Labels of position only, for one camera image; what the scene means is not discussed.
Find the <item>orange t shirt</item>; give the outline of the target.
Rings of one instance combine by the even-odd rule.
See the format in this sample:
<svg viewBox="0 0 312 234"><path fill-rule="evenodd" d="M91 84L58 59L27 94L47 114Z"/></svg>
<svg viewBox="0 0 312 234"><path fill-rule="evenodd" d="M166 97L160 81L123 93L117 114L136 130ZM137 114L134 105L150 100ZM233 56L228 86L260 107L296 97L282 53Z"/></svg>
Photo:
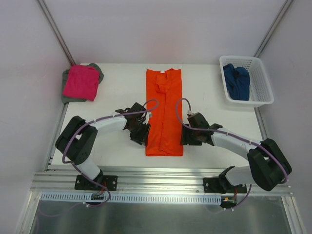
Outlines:
<svg viewBox="0 0 312 234"><path fill-rule="evenodd" d="M181 145L182 104L182 71L169 69L166 71L146 71L146 99L159 102L152 110L149 120L151 128L148 134L147 156L183 156Z"/></svg>

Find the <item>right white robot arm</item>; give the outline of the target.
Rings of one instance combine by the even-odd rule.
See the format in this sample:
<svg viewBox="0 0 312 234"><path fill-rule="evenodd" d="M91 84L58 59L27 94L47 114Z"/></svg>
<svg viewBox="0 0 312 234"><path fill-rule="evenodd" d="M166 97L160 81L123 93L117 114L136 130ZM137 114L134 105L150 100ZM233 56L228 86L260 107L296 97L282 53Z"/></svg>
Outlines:
<svg viewBox="0 0 312 234"><path fill-rule="evenodd" d="M229 193L238 186L256 184L271 191L287 183L292 168L277 143L270 138L262 141L246 139L228 131L222 125L210 125L201 113L187 113L188 124L182 125L182 145L209 144L231 151L248 161L248 166L230 166L218 177L206 182L215 193Z"/></svg>

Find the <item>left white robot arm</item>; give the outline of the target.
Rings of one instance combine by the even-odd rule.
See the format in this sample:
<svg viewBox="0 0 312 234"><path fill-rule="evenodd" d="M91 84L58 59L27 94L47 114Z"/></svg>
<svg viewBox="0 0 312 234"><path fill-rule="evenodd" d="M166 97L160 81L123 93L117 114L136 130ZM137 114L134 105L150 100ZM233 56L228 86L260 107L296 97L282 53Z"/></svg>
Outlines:
<svg viewBox="0 0 312 234"><path fill-rule="evenodd" d="M148 110L136 102L130 108L118 109L112 115L96 120L87 121L74 116L59 135L55 147L63 154L64 164L72 164L91 189L98 189L105 185L105 179L102 170L90 156L96 138L128 130L131 141L146 146L151 128L148 115Z"/></svg>

